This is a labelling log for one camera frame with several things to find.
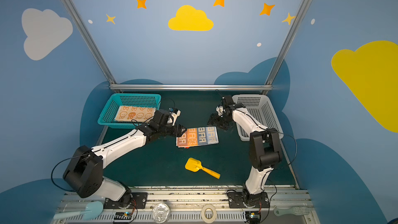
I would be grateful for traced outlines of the orange patterned towel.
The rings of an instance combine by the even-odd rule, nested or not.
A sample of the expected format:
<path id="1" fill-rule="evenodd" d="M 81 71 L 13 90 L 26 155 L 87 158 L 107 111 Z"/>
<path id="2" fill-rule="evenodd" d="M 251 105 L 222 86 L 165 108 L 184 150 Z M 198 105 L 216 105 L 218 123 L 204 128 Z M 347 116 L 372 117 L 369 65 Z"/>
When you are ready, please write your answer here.
<path id="1" fill-rule="evenodd" d="M 115 121 L 142 123 L 152 118 L 155 111 L 152 107 L 120 106 Z"/>

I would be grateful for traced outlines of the grey plastic basket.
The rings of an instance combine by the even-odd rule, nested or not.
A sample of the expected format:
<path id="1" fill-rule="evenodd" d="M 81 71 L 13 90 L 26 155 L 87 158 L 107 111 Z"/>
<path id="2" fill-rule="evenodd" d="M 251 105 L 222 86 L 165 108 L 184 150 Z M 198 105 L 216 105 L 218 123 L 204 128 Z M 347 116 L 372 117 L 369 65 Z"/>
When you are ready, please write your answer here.
<path id="1" fill-rule="evenodd" d="M 266 95 L 238 94 L 232 96 L 232 99 L 235 103 L 244 105 L 257 121 L 266 127 L 275 128 L 279 133 L 280 139 L 284 137 L 276 112 Z"/>

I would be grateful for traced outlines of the teal plastic basket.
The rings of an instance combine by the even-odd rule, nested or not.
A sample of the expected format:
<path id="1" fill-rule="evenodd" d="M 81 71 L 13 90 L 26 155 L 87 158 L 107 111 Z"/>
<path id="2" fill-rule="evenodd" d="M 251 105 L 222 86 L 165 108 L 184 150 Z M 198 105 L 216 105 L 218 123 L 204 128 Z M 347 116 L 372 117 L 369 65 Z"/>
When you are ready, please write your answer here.
<path id="1" fill-rule="evenodd" d="M 113 129 L 133 129 L 151 119 L 161 96 L 145 93 L 115 93 L 105 104 L 97 123 Z"/>

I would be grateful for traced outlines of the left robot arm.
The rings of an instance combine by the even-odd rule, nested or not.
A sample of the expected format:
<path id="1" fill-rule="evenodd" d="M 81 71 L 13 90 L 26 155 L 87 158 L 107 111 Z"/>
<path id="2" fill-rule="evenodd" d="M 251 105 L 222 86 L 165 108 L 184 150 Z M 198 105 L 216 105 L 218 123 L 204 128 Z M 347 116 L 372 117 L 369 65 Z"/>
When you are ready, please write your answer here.
<path id="1" fill-rule="evenodd" d="M 150 121 L 104 145 L 92 148 L 81 146 L 70 158 L 63 179 L 81 198 L 96 195 L 128 204 L 132 201 L 130 188 L 119 181 L 105 177 L 104 169 L 146 143 L 165 136 L 179 138 L 186 131 L 187 128 L 181 124 L 158 125 Z"/>

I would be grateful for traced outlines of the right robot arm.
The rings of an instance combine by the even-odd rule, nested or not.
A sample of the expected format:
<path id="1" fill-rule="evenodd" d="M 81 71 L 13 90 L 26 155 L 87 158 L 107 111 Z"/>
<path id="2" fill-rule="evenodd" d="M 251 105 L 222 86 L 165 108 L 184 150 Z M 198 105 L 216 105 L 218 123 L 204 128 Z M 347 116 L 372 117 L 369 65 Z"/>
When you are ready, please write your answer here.
<path id="1" fill-rule="evenodd" d="M 239 124 L 249 135 L 249 160 L 251 171 L 245 182 L 244 193 L 258 196 L 274 166 L 283 159 L 279 133 L 255 119 L 248 109 L 235 103 L 230 95 L 221 98 L 216 113 L 211 114 L 208 125 L 228 130 L 233 123 Z"/>

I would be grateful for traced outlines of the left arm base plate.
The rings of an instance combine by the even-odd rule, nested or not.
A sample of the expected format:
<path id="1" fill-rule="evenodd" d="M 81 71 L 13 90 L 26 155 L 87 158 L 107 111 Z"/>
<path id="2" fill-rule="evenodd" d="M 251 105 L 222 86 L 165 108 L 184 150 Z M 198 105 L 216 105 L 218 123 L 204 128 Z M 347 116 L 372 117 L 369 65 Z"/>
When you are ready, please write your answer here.
<path id="1" fill-rule="evenodd" d="M 147 192 L 132 192 L 119 201 L 106 198 L 104 209 L 144 209 L 148 200 Z"/>

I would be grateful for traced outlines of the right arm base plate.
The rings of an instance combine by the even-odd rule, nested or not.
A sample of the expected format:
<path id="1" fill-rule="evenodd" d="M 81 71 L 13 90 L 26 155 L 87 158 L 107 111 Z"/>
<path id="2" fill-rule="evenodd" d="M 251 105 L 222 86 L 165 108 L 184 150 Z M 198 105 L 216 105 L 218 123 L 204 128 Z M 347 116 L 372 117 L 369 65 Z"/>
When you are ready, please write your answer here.
<path id="1" fill-rule="evenodd" d="M 242 192 L 228 190 L 226 195 L 228 197 L 229 208 L 263 208 L 270 206 L 266 192 L 251 195 L 246 190 Z"/>

